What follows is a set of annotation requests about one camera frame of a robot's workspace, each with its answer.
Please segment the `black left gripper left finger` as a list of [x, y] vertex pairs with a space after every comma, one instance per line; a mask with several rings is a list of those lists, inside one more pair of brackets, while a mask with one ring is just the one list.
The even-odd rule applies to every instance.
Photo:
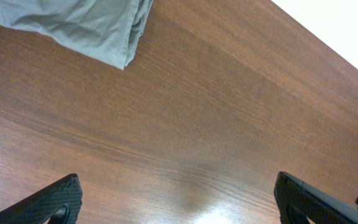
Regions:
[[0, 212], [0, 223], [75, 224], [82, 206], [77, 174], [69, 174]]

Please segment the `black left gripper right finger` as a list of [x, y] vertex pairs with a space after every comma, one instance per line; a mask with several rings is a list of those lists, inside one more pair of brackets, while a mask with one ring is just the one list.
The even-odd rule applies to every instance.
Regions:
[[281, 223], [358, 224], [358, 210], [287, 172], [278, 173], [273, 194]]

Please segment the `khaki green shorts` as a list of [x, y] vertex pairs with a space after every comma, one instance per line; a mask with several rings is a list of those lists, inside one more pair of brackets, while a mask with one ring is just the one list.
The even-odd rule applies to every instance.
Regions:
[[153, 0], [0, 0], [0, 25], [37, 32], [125, 69], [134, 59]]

